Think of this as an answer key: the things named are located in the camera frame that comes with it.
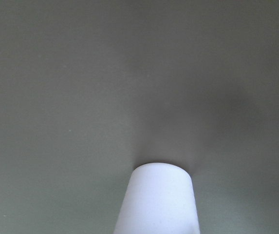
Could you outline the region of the pink plastic cup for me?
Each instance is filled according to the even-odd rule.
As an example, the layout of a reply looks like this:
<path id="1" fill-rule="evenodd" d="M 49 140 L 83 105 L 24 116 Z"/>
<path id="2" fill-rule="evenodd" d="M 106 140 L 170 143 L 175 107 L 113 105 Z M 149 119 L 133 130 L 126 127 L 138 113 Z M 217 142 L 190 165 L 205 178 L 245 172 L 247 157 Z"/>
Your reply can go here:
<path id="1" fill-rule="evenodd" d="M 168 163 L 147 163 L 131 174 L 115 234 L 200 233 L 192 179 Z"/>

